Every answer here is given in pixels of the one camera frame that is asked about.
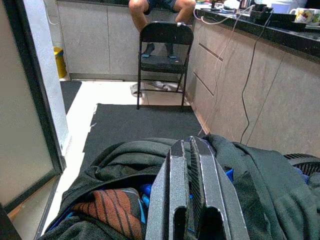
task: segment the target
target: black folding chair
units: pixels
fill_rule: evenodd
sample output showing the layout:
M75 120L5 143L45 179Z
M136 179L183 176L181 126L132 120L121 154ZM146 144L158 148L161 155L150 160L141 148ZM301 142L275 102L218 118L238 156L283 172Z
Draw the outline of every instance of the black folding chair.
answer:
M139 65L138 65L138 89L137 89L137 104L136 109L139 109L139 97L141 91L167 92L182 94L181 107L184 106L186 80L188 71L189 54L194 40L192 30L184 23L178 22L151 22L146 25L140 33L139 44ZM142 43L171 43L188 45L188 51L184 62L180 57L170 59L166 56L151 55L148 58L141 57ZM156 90L156 89L141 89L141 81L158 81L158 79L141 79L141 71L180 74L178 86L173 90ZM179 90L182 77L184 75L183 89Z

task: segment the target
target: orange striped fabric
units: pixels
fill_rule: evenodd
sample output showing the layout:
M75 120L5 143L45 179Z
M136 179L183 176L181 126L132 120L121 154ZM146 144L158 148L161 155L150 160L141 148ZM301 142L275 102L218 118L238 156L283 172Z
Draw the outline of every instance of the orange striped fabric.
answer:
M84 213L104 222L128 239L142 240L145 238L146 226L140 221L140 211L132 211L140 201L139 194L134 188L95 190L92 192L93 201L79 202L72 211Z

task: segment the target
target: dark green jacket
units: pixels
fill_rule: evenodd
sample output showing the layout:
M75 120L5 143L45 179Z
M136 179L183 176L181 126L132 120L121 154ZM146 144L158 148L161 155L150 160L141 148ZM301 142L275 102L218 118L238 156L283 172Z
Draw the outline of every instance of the dark green jacket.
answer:
M234 169L233 184L251 239L319 239L319 175L312 176L308 186L276 151L247 147L218 135L209 134L205 139L213 146L219 164ZM40 239L126 239L86 216L64 220L68 209L102 186L138 189L142 184L152 183L175 141L149 138L107 148L63 194L58 216ZM188 143L185 151L190 163Z

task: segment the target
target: chair seat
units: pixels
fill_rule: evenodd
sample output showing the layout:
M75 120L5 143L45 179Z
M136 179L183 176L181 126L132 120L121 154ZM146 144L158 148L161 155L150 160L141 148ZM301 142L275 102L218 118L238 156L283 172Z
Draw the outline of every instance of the chair seat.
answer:
M148 58L141 58L141 70L146 72L182 74L185 72L185 65L179 57L170 59L166 56L151 55Z

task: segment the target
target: denim shorts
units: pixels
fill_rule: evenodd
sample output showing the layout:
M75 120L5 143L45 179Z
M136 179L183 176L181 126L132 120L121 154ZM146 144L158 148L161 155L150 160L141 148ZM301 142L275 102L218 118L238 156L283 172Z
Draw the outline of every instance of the denim shorts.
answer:
M147 0L147 2L149 3L149 9L144 12L145 15L151 13L152 9L154 9L154 7L157 4L163 6L166 9L170 9L172 12L176 13L176 11L174 11L174 5L176 4L176 0Z

